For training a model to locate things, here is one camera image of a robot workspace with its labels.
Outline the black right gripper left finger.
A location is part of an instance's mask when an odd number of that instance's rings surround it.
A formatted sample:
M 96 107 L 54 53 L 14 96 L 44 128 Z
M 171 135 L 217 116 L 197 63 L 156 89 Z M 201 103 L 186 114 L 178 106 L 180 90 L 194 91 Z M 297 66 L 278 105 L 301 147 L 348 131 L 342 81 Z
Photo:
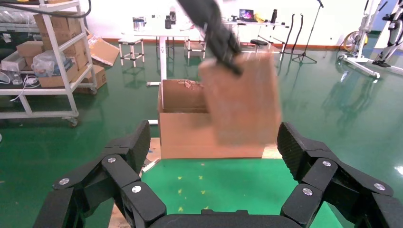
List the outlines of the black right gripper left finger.
M 36 228 L 83 228 L 103 202 L 113 199 L 132 228 L 148 228 L 167 214 L 166 205 L 141 180 L 150 148 L 150 125 L 111 140 L 94 160 L 53 183 L 34 223 Z

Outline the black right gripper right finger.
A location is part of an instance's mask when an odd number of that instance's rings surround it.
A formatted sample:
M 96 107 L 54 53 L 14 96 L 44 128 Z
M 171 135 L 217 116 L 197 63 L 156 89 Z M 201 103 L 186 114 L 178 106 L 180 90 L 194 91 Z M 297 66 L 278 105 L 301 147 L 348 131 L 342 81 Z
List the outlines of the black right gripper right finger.
M 393 189 L 342 162 L 323 142 L 302 136 L 283 122 L 278 151 L 298 182 L 280 215 L 301 228 L 311 226 L 324 202 L 333 205 L 356 228 L 400 228 L 403 205 Z

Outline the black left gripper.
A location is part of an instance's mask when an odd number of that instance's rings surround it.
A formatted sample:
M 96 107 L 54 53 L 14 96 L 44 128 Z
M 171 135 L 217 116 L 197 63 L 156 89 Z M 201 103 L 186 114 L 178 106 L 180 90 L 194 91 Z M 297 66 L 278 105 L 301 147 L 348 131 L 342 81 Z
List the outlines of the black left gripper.
M 178 0 L 178 3 L 193 22 L 207 35 L 207 47 L 219 64 L 241 76 L 242 70 L 235 64 L 235 57 L 241 53 L 237 36 L 225 27 L 221 10 L 215 0 Z

